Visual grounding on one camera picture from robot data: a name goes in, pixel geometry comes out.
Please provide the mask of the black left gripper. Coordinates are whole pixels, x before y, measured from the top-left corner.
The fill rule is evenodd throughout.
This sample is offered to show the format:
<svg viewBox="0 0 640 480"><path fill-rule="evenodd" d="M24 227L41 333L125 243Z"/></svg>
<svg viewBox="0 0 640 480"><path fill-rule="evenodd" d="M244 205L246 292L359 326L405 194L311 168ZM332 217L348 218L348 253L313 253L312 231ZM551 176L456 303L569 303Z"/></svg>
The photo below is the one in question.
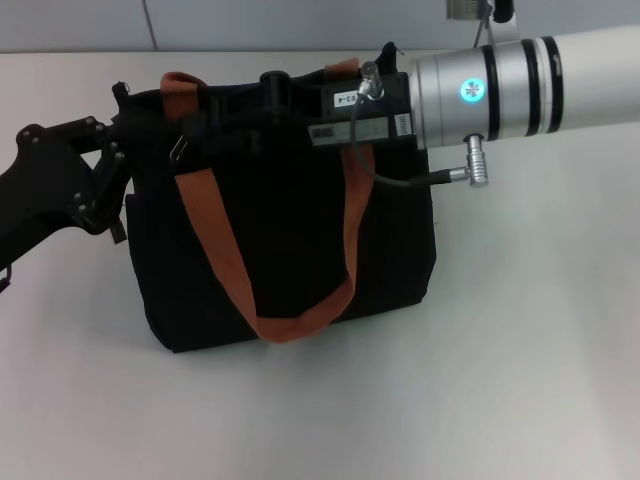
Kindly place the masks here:
<svg viewBox="0 0 640 480"><path fill-rule="evenodd" d="M1 264L9 266L58 230L109 231L127 240L120 219L131 179L113 127L93 116L59 125L31 124L16 137L15 161L1 175ZM91 169L82 155L100 152Z"/></svg>

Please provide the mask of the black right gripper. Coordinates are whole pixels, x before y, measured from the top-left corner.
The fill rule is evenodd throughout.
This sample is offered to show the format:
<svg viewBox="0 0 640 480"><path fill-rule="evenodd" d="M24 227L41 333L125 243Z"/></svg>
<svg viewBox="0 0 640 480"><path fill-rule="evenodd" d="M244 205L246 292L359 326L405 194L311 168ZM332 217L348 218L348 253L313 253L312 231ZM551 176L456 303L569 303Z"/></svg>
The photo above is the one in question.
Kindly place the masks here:
<svg viewBox="0 0 640 480"><path fill-rule="evenodd" d="M269 143L267 138L279 127L288 141L337 148L351 142L352 117L356 118L359 143L404 141L415 136L405 73L382 77L384 92L379 100L358 102L359 84L351 80L297 85L291 113L290 76L283 71L266 72L253 84L200 87L201 108L207 113L180 120L180 154L260 155Z"/></svg>

